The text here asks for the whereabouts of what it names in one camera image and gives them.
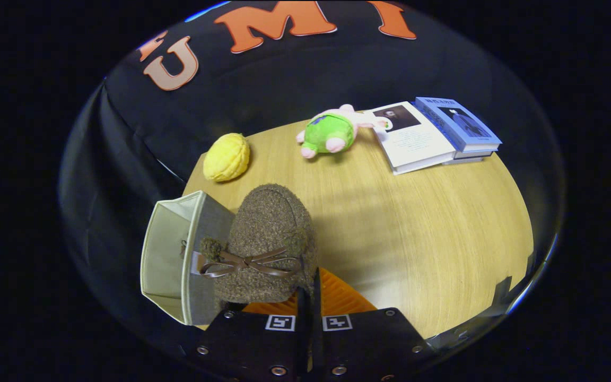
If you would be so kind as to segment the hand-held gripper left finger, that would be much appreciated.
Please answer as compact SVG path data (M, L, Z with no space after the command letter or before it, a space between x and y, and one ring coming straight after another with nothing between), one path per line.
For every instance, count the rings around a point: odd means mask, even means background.
M306 373L309 295L296 291L296 313L221 310L184 346L185 360L218 381L298 381Z

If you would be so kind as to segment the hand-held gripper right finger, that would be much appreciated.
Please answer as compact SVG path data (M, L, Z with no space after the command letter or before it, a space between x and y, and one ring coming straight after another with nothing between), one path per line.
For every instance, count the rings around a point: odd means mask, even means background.
M324 315L321 270L313 292L313 381L412 381L436 351L397 308Z

